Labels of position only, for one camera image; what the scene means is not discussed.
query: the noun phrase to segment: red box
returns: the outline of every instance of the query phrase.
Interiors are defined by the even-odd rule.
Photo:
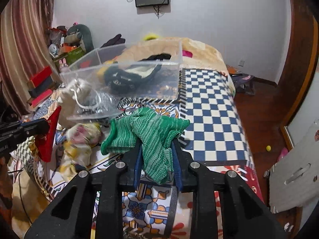
[[[47,79],[52,74],[50,66],[45,67],[40,73],[33,76],[27,83],[29,89],[34,89],[38,87],[45,79]]]

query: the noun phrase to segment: wooden floor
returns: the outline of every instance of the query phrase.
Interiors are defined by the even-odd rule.
[[[280,151],[286,146],[279,125],[291,102],[285,99],[278,87],[256,82],[254,85],[254,96],[237,93],[234,101],[253,154],[264,201],[268,202],[267,180],[263,174],[276,163]],[[267,145],[272,148],[270,152],[266,151]],[[296,210],[277,214],[277,220],[283,226],[287,222],[295,224]]]

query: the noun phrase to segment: blue and white checkered blanket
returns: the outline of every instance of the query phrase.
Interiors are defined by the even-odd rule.
[[[187,69],[185,131],[195,161],[250,160],[244,135],[227,78],[217,71]]]

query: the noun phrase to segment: orange box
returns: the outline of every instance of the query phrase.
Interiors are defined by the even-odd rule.
[[[58,55],[61,55],[63,53],[67,53],[73,50],[72,46],[63,46],[59,49]]]

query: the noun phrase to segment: green box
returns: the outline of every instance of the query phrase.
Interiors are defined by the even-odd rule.
[[[81,47],[78,47],[68,53],[63,53],[62,55],[55,58],[53,61],[58,69],[60,69],[60,60],[63,60],[65,58],[66,63],[70,66],[72,65],[76,60],[80,59],[82,56],[85,55],[85,52],[82,50]]]

